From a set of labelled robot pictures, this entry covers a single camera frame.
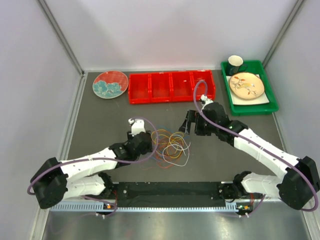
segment white wall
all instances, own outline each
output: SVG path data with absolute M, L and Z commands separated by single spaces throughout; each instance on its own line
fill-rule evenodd
M 296 0 L 46 0 L 85 70 L 263 60 Z
M 320 1 L 307 0 L 266 71 L 275 92 L 285 144 L 320 170 Z
M 56 156 L 79 75 L 35 0 L 0 2 L 0 234 L 28 239 L 30 178 Z

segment yellow plate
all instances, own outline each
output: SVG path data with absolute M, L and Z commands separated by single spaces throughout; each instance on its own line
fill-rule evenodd
M 256 99 L 265 92 L 261 79 L 250 72 L 239 72 L 233 75 L 229 86 L 235 95 L 246 100 Z

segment white napkin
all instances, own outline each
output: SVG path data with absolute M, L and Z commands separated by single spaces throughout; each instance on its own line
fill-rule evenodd
M 229 80 L 230 80 L 230 78 L 231 78 L 231 76 L 226 76 L 226 79 L 227 79 L 227 81 L 228 81 L 227 88 L 229 88 L 233 105 L 258 105 L 258 104 L 267 104 L 267 103 L 270 103 L 270 101 L 269 101 L 269 99 L 267 98 L 267 95 L 266 95 L 265 92 L 263 92 L 263 94 L 262 94 L 261 96 L 255 98 L 255 99 L 245 100 L 245 99 L 242 99 L 242 98 L 238 97 L 238 96 L 235 95 L 234 92 L 230 89 L 230 85 L 229 85 Z

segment purple tube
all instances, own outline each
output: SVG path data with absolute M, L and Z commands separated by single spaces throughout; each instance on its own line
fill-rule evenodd
M 155 147 L 152 151 L 152 153 L 150 155 L 148 155 L 147 157 L 143 158 L 143 159 L 140 159 L 138 161 L 126 161 L 126 160 L 120 160 L 120 159 L 114 159 L 114 158 L 109 158 L 109 157 L 95 157 L 93 158 L 92 160 L 112 160 L 112 161 L 116 161 L 116 162 L 119 162 L 119 163 L 124 163 L 124 164 L 140 164 L 142 162 L 145 162 L 147 161 L 149 158 L 152 157 L 153 154 L 155 154 L 157 148 L 158 148 L 158 132 L 157 132 L 157 129 L 155 127 L 155 125 L 153 125 L 152 122 L 150 122 L 148 119 L 144 118 L 144 117 L 141 117 L 141 116 L 137 116 L 137 117 L 133 117 L 133 119 L 143 119 L 145 121 L 147 121 L 151 127 L 154 129 L 155 131 L 155 134 L 156 134 L 156 143 L 155 143 Z M 31 188 L 33 187 L 33 185 L 38 182 L 44 175 L 46 175 L 47 173 L 51 172 L 52 170 L 54 169 L 57 169 L 57 168 L 60 168 L 62 166 L 65 166 L 65 165 L 69 165 L 69 164 L 76 164 L 76 163 L 81 163 L 81 162 L 86 162 L 86 161 L 89 161 L 88 158 L 82 158 L 82 159 L 78 159 L 78 160 L 72 160 L 72 161 L 67 161 L 67 162 L 64 162 L 64 163 L 60 163 L 58 165 L 55 165 L 53 167 L 50 167 L 49 169 L 45 170 L 43 173 L 41 173 L 39 176 L 37 176 L 31 183 L 30 185 L 28 186 L 26 192 L 29 194 L 29 195 L 35 195 L 35 193 L 31 192 Z
M 241 136 L 239 135 L 238 133 L 234 132 L 234 131 L 231 131 L 230 129 L 228 128 L 225 128 L 223 126 L 220 126 L 219 124 L 216 124 L 215 122 L 211 121 L 210 119 L 208 119 L 202 112 L 202 110 L 199 108 L 198 104 L 197 104 L 197 100 L 196 100 L 196 92 L 197 92 L 197 89 L 199 87 L 200 84 L 204 84 L 205 85 L 205 91 L 204 91 L 204 95 L 207 94 L 207 91 L 208 91 L 208 86 L 207 86 L 207 83 L 204 81 L 204 80 L 200 80 L 197 82 L 197 84 L 195 85 L 195 88 L 194 88 L 194 91 L 193 91 L 193 102 L 194 102 L 194 105 L 197 109 L 197 111 L 199 112 L 199 114 L 201 115 L 201 117 L 203 117 L 208 123 L 210 123 L 211 125 L 215 126 L 216 128 L 218 129 L 221 129 L 235 137 L 238 137 L 238 138 L 242 138 L 246 141 L 248 141 L 249 143 L 255 145 L 256 147 L 258 148 L 261 148 L 261 146 L 259 144 L 257 144 L 256 142 L 252 141 L 251 139 L 249 138 L 246 138 L 244 136 Z M 290 167 L 291 169 L 293 169 L 294 171 L 296 171 L 301 177 L 302 179 L 306 182 L 306 184 L 308 185 L 308 187 L 311 189 L 311 192 L 313 194 L 313 197 L 314 197 L 314 206 L 310 209 L 304 209 L 302 208 L 301 210 L 302 211 L 305 211 L 305 212 L 313 212 L 315 211 L 317 208 L 318 208 L 318 205 L 319 205 L 319 200 L 318 200 L 318 196 L 317 196 L 317 193 L 314 189 L 314 187 L 312 186 L 312 184 L 310 183 L 310 181 L 307 179 L 307 177 L 299 170 L 297 169 L 295 166 L 291 165 L 290 163 L 286 162 L 285 160 L 283 160 L 281 157 L 275 155 L 274 153 L 268 151 L 267 149 L 263 148 L 263 151 L 266 152 L 267 154 L 269 154 L 270 156 L 280 160 L 282 163 L 286 164 L 288 167 Z

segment metal edge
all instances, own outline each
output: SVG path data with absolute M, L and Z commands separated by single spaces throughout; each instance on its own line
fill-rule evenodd
M 68 122 L 67 122 L 67 127 L 65 130 L 65 136 L 62 141 L 62 145 L 60 147 L 60 150 L 58 151 L 58 158 L 59 160 L 62 159 L 67 159 L 68 154 L 69 154 L 69 148 L 72 140 L 72 136 L 74 133 L 77 117 L 78 117 L 78 112 L 82 100 L 82 96 L 84 93 L 86 81 L 87 81 L 88 74 L 84 73 L 84 75 L 81 77 L 79 84 L 77 86 L 77 90 L 74 96 L 74 101 L 71 107 L 70 115 L 68 117 Z M 35 217 L 34 217 L 34 222 L 31 228 L 31 233 L 30 233 L 30 240 L 41 240 L 44 232 L 45 232 L 45 227 L 47 224 L 48 220 L 48 215 L 49 215 L 49 209 L 40 209 L 39 207 L 37 208 Z
M 65 50 L 66 54 L 68 55 L 69 59 L 71 60 L 72 64 L 76 68 L 76 70 L 79 72 L 80 75 L 84 74 L 84 71 L 77 60 L 74 52 L 72 51 L 64 33 L 62 32 L 59 24 L 57 23 L 53 13 L 51 12 L 46 0 L 36 0 L 39 4 L 42 12 L 44 13 L 45 17 L 47 18 L 49 24 L 51 25 L 54 33 L 56 34 L 58 40 L 60 41 L 63 49 Z
M 293 20 L 295 19 L 295 17 L 297 16 L 297 13 L 300 11 L 301 7 L 303 6 L 304 2 L 306 0 L 297 0 L 295 5 L 293 6 L 289 16 L 287 17 L 287 19 L 285 20 L 282 28 L 280 29 L 278 35 L 276 36 L 275 40 L 273 41 L 268 53 L 266 54 L 262 65 L 265 68 L 270 59 L 272 58 L 272 56 L 274 55 L 277 47 L 280 45 L 281 40 L 284 38 L 285 34 L 287 33 L 287 30 L 289 29 L 289 27 L 291 26 Z
M 312 208 L 312 204 L 314 201 L 309 202 L 306 207 Z M 320 240 L 320 211 L 317 209 L 313 212 L 306 212 L 303 213 L 305 224 L 309 230 L 309 234 L 312 240 Z
M 281 127 L 280 127 L 279 121 L 277 119 L 276 113 L 273 112 L 272 115 L 273 115 L 276 129 L 277 129 L 279 137 L 280 137 L 282 148 L 284 151 L 288 152 L 288 148 L 285 144 L 284 136 L 282 134 Z M 314 200 L 312 199 L 311 201 L 309 201 L 306 204 L 306 207 L 312 208 L 313 204 L 314 204 Z M 313 212 L 303 211 L 302 215 L 304 217 L 305 224 L 308 228 L 311 239 L 312 240 L 320 240 L 320 210 L 319 210 L 319 208 Z
M 84 73 L 83 77 L 81 78 L 77 86 L 77 91 L 76 91 L 74 101 L 71 107 L 71 112 L 68 118 L 68 124 L 64 134 L 64 139 L 59 151 L 60 154 L 58 155 L 59 161 L 66 160 L 68 158 L 69 148 L 71 145 L 72 136 L 74 134 L 75 125 L 76 125 L 76 121 L 77 121 L 77 117 L 80 109 L 80 104 L 81 104 L 82 96 L 84 94 L 84 90 L 87 82 L 87 77 L 88 77 L 88 74 Z
M 39 207 L 37 208 L 29 240 L 41 240 L 43 238 L 48 215 L 48 209 L 43 210 Z
M 120 72 L 163 72 L 163 71 L 194 71 L 194 70 L 221 70 L 221 66 L 199 66 L 199 67 L 160 67 L 160 68 L 91 68 L 86 73 L 102 73 L 107 71 Z

